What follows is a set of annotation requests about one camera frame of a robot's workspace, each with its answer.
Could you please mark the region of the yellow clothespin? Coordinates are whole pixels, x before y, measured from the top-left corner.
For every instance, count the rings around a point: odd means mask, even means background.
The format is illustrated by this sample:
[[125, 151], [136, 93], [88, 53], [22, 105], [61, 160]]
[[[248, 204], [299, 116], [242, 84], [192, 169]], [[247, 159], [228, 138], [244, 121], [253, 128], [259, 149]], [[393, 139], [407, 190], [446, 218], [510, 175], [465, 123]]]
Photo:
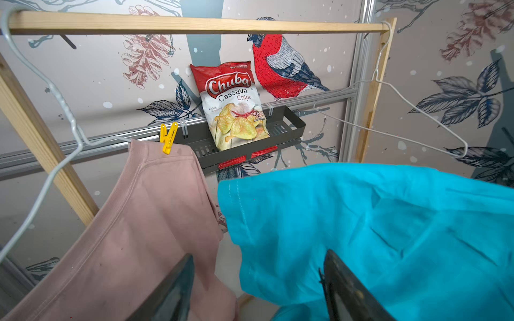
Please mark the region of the yellow clothespin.
[[163, 144], [163, 152], [166, 155], [169, 155], [171, 152], [178, 128], [178, 123], [173, 123], [170, 127], [167, 127], [165, 124], [160, 126], [159, 142]]

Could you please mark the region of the white hanger of pink shirt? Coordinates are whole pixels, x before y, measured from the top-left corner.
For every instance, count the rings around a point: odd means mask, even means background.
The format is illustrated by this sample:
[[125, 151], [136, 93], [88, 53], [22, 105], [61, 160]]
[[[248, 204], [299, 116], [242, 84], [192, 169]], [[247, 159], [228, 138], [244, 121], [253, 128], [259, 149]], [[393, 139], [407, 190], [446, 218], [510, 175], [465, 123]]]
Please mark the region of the white hanger of pink shirt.
[[[59, 86], [89, 136], [114, 130], [115, 118], [103, 107], [103, 90], [107, 78], [114, 85], [124, 84], [115, 72], [121, 66], [119, 37], [72, 36], [67, 40], [55, 37], [33, 49], [29, 37], [17, 36], [16, 45]], [[15, 57], [5, 41], [1, 43], [1, 52], [54, 140], [57, 143], [72, 140], [70, 125], [43, 81]], [[10, 175], [1, 181], [2, 242], [7, 242], [23, 223], [46, 177], [39, 170]], [[84, 223], [58, 186], [52, 185], [32, 224], [9, 253], [9, 259], [24, 268], [35, 263], [52, 263], [64, 256], [84, 229]]]

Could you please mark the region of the teal t-shirt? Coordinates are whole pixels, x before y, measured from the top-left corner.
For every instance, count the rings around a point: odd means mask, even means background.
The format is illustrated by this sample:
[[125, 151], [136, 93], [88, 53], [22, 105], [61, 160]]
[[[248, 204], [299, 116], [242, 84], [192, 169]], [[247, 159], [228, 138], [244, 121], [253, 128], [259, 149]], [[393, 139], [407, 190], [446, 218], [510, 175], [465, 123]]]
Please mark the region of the teal t-shirt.
[[435, 169], [325, 163], [222, 181], [242, 290], [327, 320], [334, 251], [396, 320], [513, 319], [513, 190]]

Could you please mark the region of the red Chuba chips bag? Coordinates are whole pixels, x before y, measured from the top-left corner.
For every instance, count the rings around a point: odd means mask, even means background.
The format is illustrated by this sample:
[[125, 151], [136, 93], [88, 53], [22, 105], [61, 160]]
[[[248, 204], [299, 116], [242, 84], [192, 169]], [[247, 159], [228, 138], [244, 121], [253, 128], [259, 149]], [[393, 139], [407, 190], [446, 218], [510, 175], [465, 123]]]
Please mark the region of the red Chuba chips bag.
[[250, 61], [190, 69], [216, 148], [225, 151], [269, 138]]

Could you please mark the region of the wooden clothes rack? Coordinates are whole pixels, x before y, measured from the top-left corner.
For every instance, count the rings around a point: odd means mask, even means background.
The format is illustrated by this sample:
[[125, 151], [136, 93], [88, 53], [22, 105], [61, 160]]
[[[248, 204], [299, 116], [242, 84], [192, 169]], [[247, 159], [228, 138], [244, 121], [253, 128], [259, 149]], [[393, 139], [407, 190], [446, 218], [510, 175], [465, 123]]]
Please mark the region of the wooden clothes rack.
[[[14, 35], [124, 35], [124, 34], [317, 34], [387, 33], [393, 35], [394, 20], [380, 24], [344, 24], [296, 21], [231, 20], [171, 16], [126, 16], [96, 13], [38, 12], [26, 7], [3, 11], [1, 33], [9, 40]], [[56, 184], [79, 219], [88, 226], [99, 208], [70, 165], [83, 149], [84, 137], [64, 97], [53, 84], [48, 85], [71, 125], [78, 144], [65, 156], [46, 123], [28, 98], [5, 59], [1, 60], [1, 111], [17, 134], [48, 173], [25, 223], [29, 225], [51, 184]]]

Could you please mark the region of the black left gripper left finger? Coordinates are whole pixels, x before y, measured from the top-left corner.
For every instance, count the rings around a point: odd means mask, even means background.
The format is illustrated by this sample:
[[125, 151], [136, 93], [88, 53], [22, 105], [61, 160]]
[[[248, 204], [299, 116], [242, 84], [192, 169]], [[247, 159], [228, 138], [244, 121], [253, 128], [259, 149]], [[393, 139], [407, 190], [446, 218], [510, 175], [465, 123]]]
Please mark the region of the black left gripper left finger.
[[127, 320], [186, 321], [194, 277], [193, 255], [186, 254]]

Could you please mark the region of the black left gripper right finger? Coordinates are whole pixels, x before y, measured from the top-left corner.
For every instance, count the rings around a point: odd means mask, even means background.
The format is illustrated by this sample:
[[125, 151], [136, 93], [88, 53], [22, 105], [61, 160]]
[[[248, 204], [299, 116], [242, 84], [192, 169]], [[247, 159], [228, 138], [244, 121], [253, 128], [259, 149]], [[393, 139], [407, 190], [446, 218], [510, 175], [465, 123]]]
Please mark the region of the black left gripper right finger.
[[319, 275], [331, 321], [394, 321], [333, 250], [327, 251]]

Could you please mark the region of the pink-grey t-shirt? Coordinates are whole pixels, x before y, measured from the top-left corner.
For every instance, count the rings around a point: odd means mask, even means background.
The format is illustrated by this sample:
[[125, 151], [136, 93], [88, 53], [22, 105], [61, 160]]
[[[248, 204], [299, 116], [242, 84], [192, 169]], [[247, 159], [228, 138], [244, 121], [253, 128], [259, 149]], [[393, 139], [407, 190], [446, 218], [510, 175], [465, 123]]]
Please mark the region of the pink-grey t-shirt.
[[194, 259], [190, 320], [235, 320], [215, 274], [222, 230], [194, 151], [133, 141], [107, 202], [8, 320], [125, 320], [186, 254]]

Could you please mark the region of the black wall basket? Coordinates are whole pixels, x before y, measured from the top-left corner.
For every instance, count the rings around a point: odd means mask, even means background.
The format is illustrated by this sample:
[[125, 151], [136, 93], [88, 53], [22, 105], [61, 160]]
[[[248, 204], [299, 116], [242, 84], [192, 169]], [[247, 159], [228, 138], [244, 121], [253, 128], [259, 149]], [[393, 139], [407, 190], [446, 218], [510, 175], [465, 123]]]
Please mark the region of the black wall basket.
[[300, 142], [305, 122], [286, 106], [272, 112], [223, 116], [214, 125], [186, 125], [177, 130], [174, 144], [189, 146], [205, 174], [255, 161]]

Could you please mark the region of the white wire hanger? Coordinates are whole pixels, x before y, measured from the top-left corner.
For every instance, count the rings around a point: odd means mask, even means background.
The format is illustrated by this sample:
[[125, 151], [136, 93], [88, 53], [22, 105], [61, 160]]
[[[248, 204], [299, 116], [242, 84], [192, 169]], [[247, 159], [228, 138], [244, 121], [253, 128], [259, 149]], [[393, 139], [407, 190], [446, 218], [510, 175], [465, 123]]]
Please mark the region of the white wire hanger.
[[317, 103], [313, 105], [314, 111], [361, 133], [357, 148], [360, 162], [368, 155], [369, 138], [372, 133], [406, 144], [416, 144], [423, 151], [439, 152], [454, 159], [462, 159], [467, 156], [469, 145], [466, 140], [456, 134], [448, 125], [444, 125], [440, 118], [424, 112], [410, 102], [396, 87], [386, 81], [386, 65], [390, 57], [396, 19], [383, 21], [382, 25], [387, 27], [387, 32], [384, 34], [384, 40], [381, 41], [372, 79], [357, 82], [359, 85], [368, 85], [366, 102], [371, 104], [371, 108], [365, 124], [358, 125], [355, 120], [352, 122], [330, 116], [321, 111]]

